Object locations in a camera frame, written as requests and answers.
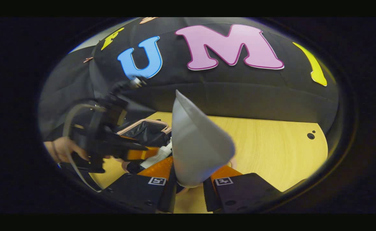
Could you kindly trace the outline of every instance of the human hand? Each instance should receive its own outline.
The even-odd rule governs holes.
[[[50,155],[53,157],[54,161],[57,163],[59,162],[66,162],[69,163],[69,158],[67,156],[66,146],[69,149],[69,153],[71,154],[73,151],[78,153],[78,155],[86,160],[90,161],[90,158],[87,155],[87,152],[80,148],[74,141],[70,140],[68,137],[63,136],[60,137],[53,142],[44,142],[44,145],[47,148],[47,151],[50,153]],[[110,159],[111,156],[106,155],[104,156],[105,159]]]

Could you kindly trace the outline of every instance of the yellow wooden surface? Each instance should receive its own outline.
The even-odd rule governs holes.
[[[328,155],[325,136],[316,123],[209,118],[232,137],[236,170],[254,172],[282,192],[313,174]],[[148,119],[161,119],[172,126],[172,113],[156,112]],[[307,137],[312,131],[313,140]],[[91,174],[103,188],[125,173],[114,159],[106,159],[103,168],[106,173]],[[175,213],[207,213],[203,187],[177,195]]]

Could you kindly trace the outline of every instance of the blue letter u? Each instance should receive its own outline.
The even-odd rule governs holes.
[[[122,69],[128,79],[134,79],[134,76],[143,76],[149,79],[160,71],[162,67],[162,57],[157,46],[157,41],[159,39],[159,36],[154,36],[138,44],[138,47],[143,47],[145,49],[145,53],[148,57],[148,66],[144,69],[138,69],[135,66],[134,59],[132,58],[134,48],[129,48],[119,54],[117,59],[121,62]]]

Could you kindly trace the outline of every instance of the white paper cone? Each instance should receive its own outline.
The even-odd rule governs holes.
[[[172,155],[178,183],[197,187],[234,154],[231,137],[177,90],[172,109]]]

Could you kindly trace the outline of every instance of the letter m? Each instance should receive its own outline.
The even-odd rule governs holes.
[[[207,47],[214,51],[228,65],[234,66],[241,54],[242,46],[248,51],[244,59],[251,67],[265,69],[282,69],[284,63],[276,57],[268,41],[260,29],[234,24],[228,36],[224,36],[202,25],[194,25],[179,29],[176,35],[182,35],[191,53],[190,70],[205,70],[218,66],[218,61],[209,56]]]

